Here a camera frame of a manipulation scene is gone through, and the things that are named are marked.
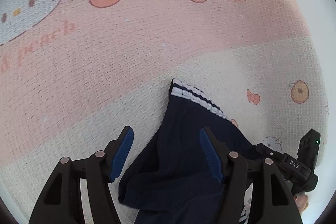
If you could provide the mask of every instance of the foam mat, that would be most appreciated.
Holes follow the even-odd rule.
[[[26,219],[62,156],[88,157],[125,125],[129,166],[172,78],[210,95],[253,144],[272,137],[296,156],[314,128],[323,159],[327,96],[296,0],[0,0],[0,16],[0,179]],[[133,223],[118,181],[116,209]]]

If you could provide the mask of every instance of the metal rivet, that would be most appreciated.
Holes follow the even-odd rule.
[[[265,163],[268,164],[268,165],[271,165],[271,164],[273,164],[273,160],[270,159],[270,158],[266,158]]]
[[[238,153],[237,152],[234,152],[234,151],[231,151],[230,153],[229,153],[229,156],[231,157],[231,158],[238,158]]]
[[[105,152],[103,150],[99,150],[95,153],[95,155],[97,158],[101,158],[101,157],[104,157]]]
[[[68,161],[69,161],[69,158],[68,158],[68,157],[63,157],[63,158],[61,158],[61,163],[62,163],[62,164],[66,164]]]

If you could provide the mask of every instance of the navy fabric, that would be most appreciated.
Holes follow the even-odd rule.
[[[171,95],[173,87],[179,86],[172,82],[159,130],[119,183],[120,203],[140,209],[135,224],[213,221],[224,185],[211,175],[199,140],[201,128],[210,127],[229,150],[247,159],[262,157],[230,121]]]

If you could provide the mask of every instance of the white stripe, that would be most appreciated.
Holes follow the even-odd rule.
[[[240,216],[243,216],[246,213],[246,207],[244,206],[243,211],[241,212]]]
[[[211,113],[216,114],[219,117],[222,117],[226,119],[226,115],[223,113],[223,111],[219,110],[218,108],[212,106],[210,103],[207,103],[204,100],[201,100],[201,98],[194,96],[191,92],[179,89],[177,87],[173,87],[171,91],[171,95],[177,96],[177,97],[182,97],[184,99],[190,100],[194,103],[197,103],[201,105],[202,107],[206,108],[209,110]]]
[[[242,222],[243,220],[247,219],[247,216],[242,216],[238,222]]]
[[[211,99],[210,99],[209,97],[207,97],[207,96],[204,94],[203,91],[201,91],[201,90],[199,90],[199,89],[196,89],[195,87],[193,87],[193,86],[191,86],[191,85],[188,85],[188,84],[186,84],[186,83],[184,83],[184,82],[182,82],[182,81],[180,81],[180,80],[178,80],[178,79],[173,79],[173,83],[174,83],[174,84],[177,84],[177,85],[179,85],[179,86],[181,86],[181,87],[183,87],[183,88],[186,88],[186,89],[188,89],[188,90],[191,90],[193,93],[195,93],[195,94],[197,94],[197,95],[199,95],[199,96],[202,96],[204,99],[210,101],[213,105],[215,105],[215,104],[211,101]]]

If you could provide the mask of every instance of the cat eye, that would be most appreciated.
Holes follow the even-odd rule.
[[[33,7],[35,5],[35,0],[29,0],[28,6]]]
[[[5,23],[6,20],[7,20],[7,14],[6,14],[6,13],[3,13],[3,14],[1,15],[1,22],[2,22],[2,23]]]

